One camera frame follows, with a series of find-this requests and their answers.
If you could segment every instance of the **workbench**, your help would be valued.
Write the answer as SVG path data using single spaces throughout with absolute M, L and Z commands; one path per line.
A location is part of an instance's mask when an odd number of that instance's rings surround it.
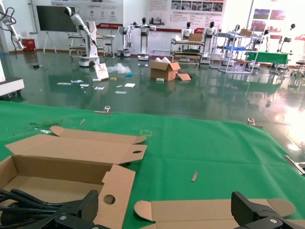
M 247 198 L 287 199 L 296 207 L 291 218 L 305 219 L 305 177 L 283 159 L 285 150 L 263 129 L 114 110 L 114 115 L 102 115 L 8 102 L 0 106 L 0 160 L 11 155 L 5 144 L 41 134 L 53 125 L 147 136 L 143 160 L 126 165 L 136 176 L 124 229 L 151 224 L 135 215 L 133 207 L 139 200 L 229 199 L 233 191 Z M 195 172 L 198 177 L 192 182 Z

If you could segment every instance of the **green epoxy floor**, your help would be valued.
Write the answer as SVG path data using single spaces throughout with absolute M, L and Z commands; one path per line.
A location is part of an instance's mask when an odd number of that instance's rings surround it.
M 270 75 L 267 68 L 255 71 L 252 76 L 224 74 L 207 65 L 199 70 L 183 64 L 182 70 L 193 77 L 190 82 L 160 83 L 150 79 L 146 62 L 115 58 L 108 59 L 106 65 L 122 62 L 131 68 L 133 77 L 109 73 L 117 80 L 92 82 L 94 69 L 80 68 L 77 60 L 71 62 L 67 53 L 18 54 L 17 60 L 6 55 L 1 61 L 6 75 L 21 77 L 25 83 L 21 97 L 2 98 L 5 101 L 88 110 L 103 110 L 109 105 L 113 112 L 242 123 L 253 117 L 296 161 L 305 161 L 305 84 L 302 80 L 291 79 L 289 74 L 281 79 Z M 31 67 L 36 63 L 42 65 L 38 70 Z M 90 87 L 57 85 L 70 80 L 83 80 Z M 126 83 L 136 85 L 134 88 L 116 87 Z M 96 86 L 105 86 L 105 89 L 94 90 Z M 116 94 L 116 91 L 127 94 Z

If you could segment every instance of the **small cardboard box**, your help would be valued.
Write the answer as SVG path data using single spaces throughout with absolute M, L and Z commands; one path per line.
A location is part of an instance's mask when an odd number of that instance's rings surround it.
M 283 199 L 250 201 L 272 207 L 282 217 L 295 212 L 294 205 Z M 239 226 L 231 214 L 230 199 L 138 201 L 134 210 L 138 216 L 155 222 L 145 229 L 232 229 Z
M 202 41 L 202 33 L 191 33 L 190 34 L 191 42 L 201 42 Z
M 179 63 L 165 63 L 158 61 L 151 61 L 149 64 L 151 69 L 151 78 L 162 78 L 165 81 L 171 81 L 176 78 L 177 70 L 180 69 Z
M 14 155 L 0 163 L 0 188 L 20 189 L 55 203 L 83 199 L 98 190 L 94 223 L 121 229 L 135 172 L 119 164 L 141 160 L 147 146 L 133 143 L 145 138 L 51 129 L 62 136 L 35 135 L 6 145 Z
M 240 31 L 240 35 L 245 36 L 245 37 L 251 37 L 252 36 L 252 31 L 251 30 L 242 29 Z

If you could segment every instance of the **plastic bag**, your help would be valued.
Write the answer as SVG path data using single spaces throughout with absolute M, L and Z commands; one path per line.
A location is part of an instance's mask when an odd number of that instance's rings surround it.
M 107 70 L 109 73 L 118 72 L 118 74 L 127 74 L 132 72 L 129 67 L 125 67 L 122 63 L 117 63 L 113 67 L 108 67 Z

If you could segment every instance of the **easel stand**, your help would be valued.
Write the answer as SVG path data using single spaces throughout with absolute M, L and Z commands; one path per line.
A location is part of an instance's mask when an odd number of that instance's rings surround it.
M 57 54 L 55 45 L 54 45 L 54 43 L 53 43 L 52 38 L 51 38 L 50 35 L 49 35 L 49 32 L 47 32 L 47 36 L 46 36 L 46 39 L 45 39 L 45 41 L 44 41 L 43 54 L 46 54 L 46 46 L 47 46 L 47 40 L 48 40 L 48 38 L 49 38 L 50 41 L 51 41 L 51 44 L 52 44 L 52 46 L 53 46 L 53 48 L 54 48 L 54 52 Z

